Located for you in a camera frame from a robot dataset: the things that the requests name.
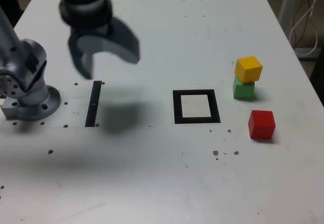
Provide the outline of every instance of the black line marker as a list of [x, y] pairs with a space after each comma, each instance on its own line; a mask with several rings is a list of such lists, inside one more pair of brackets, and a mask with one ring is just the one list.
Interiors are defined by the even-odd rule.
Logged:
[[100, 90], [101, 90], [101, 81], [94, 81], [92, 86], [91, 96], [90, 96], [90, 102], [89, 102], [85, 127], [95, 127]]
[[[182, 95], [207, 95], [211, 117], [187, 117], [182, 114]], [[213, 89], [201, 90], [173, 90], [173, 110], [175, 124], [193, 124], [193, 123], [220, 123], [216, 96]]]

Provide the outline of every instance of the black square frame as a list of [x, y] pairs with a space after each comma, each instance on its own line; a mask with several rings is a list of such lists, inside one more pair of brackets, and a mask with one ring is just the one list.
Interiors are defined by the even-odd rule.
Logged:
[[[189, 117], [182, 115], [182, 95], [207, 95], [211, 117]], [[173, 90], [173, 108], [175, 124], [202, 124], [202, 123], [220, 123], [215, 91], [213, 89], [202, 90]]]

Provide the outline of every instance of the stacked cubes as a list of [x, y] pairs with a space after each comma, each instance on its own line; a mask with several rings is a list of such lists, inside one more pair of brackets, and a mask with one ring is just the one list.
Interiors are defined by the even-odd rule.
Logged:
[[262, 65], [254, 56], [237, 60], [233, 84], [233, 96], [235, 99], [253, 99], [254, 82], [259, 80], [261, 71]]

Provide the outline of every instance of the floor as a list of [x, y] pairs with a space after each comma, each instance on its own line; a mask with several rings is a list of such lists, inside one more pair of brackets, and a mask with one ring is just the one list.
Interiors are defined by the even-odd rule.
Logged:
[[[28, 6], [29, 1], [28, 0], [18, 0], [18, 1], [19, 1], [21, 9], [25, 10], [26, 7]], [[276, 16], [278, 16], [279, 12], [280, 12], [282, 0], [268, 0], [268, 2], [270, 4], [274, 14]], [[301, 2], [301, 0], [298, 0], [296, 2], [295, 10], [297, 10], [297, 7], [299, 6], [300, 2]], [[303, 16], [303, 14], [307, 11], [307, 9], [308, 9], [307, 0], [304, 0], [300, 11], [297, 13], [296, 21], [298, 21], [299, 18]], [[318, 0], [316, 7], [314, 9], [311, 23], [309, 23], [310, 25], [307, 26], [305, 35], [304, 35], [303, 39], [300, 41], [300, 43], [298, 44], [298, 47], [310, 47], [310, 48], [314, 47], [315, 30], [316, 29], [318, 30], [318, 38], [319, 38], [318, 47], [321, 47], [324, 45], [324, 26], [322, 26], [322, 24], [324, 24], [324, 16], [322, 15], [322, 12], [321, 12], [321, 11], [323, 11], [323, 9], [324, 9], [324, 0]], [[286, 31], [287, 36], [289, 36], [290, 30], [293, 27], [292, 24], [293, 24], [293, 22], [291, 21], [290, 27]], [[301, 23], [301, 26], [296, 28], [297, 37], [299, 37], [302, 34], [303, 30], [304, 30], [304, 23]], [[303, 66], [305, 73], [309, 77], [311, 72], [314, 69], [315, 62], [314, 61], [304, 61], [304, 62], [301, 62], [301, 65]]]

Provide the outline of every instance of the green cube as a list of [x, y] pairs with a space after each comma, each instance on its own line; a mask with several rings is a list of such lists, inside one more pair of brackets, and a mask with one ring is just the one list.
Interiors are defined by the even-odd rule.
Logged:
[[254, 82], [242, 84], [241, 81], [235, 77], [233, 84], [233, 96], [235, 99], [250, 100], [254, 96]]

